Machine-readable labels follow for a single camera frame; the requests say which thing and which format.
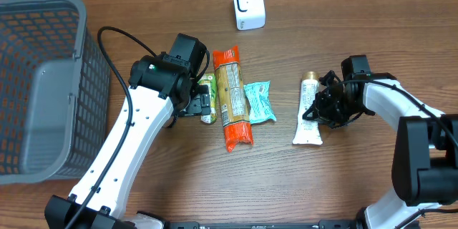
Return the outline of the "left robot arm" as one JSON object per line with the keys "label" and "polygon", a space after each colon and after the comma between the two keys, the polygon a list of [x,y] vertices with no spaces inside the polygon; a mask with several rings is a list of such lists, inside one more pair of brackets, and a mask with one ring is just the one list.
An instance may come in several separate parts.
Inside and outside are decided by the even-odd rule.
{"label": "left robot arm", "polygon": [[210,61],[198,39],[178,34],[169,52],[136,61],[122,83],[126,98],[104,144],[67,198],[52,196],[44,211],[50,228],[167,228],[138,212],[125,218],[137,173],[158,132],[178,117],[208,115],[208,88],[198,84]]}

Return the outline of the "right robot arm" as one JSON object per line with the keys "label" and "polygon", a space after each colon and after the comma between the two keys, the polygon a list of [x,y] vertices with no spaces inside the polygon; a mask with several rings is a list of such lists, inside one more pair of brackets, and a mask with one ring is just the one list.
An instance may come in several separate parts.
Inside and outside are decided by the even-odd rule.
{"label": "right robot arm", "polygon": [[321,220],[319,228],[418,228],[427,213],[455,214],[457,115],[424,104],[390,73],[374,73],[364,55],[341,63],[342,75],[306,72],[301,80],[294,143],[322,143],[319,125],[345,127],[380,116],[396,133],[391,189],[353,220]]}

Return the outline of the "mint green wipes packet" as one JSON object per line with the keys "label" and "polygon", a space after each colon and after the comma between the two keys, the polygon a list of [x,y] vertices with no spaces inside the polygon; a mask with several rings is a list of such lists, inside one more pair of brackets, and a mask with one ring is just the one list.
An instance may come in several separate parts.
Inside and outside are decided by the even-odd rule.
{"label": "mint green wipes packet", "polygon": [[268,120],[276,121],[269,100],[270,81],[254,82],[244,86],[245,96],[250,105],[250,123],[260,124]]}

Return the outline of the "green tea snack packet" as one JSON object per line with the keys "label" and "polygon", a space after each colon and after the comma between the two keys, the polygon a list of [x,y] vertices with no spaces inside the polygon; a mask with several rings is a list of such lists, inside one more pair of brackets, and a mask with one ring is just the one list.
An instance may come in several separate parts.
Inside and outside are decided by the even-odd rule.
{"label": "green tea snack packet", "polygon": [[216,107],[216,97],[217,97],[217,86],[216,86],[216,78],[213,73],[207,73],[202,76],[202,78],[198,81],[200,86],[206,86],[208,88],[208,95],[210,98],[210,114],[202,115],[200,120],[205,124],[213,124],[217,120],[217,112],[215,110]]}

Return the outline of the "white tube with gold cap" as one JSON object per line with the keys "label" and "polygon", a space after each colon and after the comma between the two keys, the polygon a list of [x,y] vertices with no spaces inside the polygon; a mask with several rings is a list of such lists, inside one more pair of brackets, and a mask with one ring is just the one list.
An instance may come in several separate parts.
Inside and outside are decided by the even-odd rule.
{"label": "white tube with gold cap", "polygon": [[293,145],[322,145],[318,122],[313,118],[313,103],[319,88],[317,72],[305,72],[301,79],[301,93],[297,128]]}

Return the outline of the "orange spaghetti packet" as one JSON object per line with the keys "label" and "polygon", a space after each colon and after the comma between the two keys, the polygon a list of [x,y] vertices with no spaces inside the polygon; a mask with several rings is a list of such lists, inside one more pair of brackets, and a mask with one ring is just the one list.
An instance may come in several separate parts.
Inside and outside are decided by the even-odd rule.
{"label": "orange spaghetti packet", "polygon": [[238,46],[224,52],[214,51],[213,64],[226,150],[232,152],[238,144],[253,145]]}

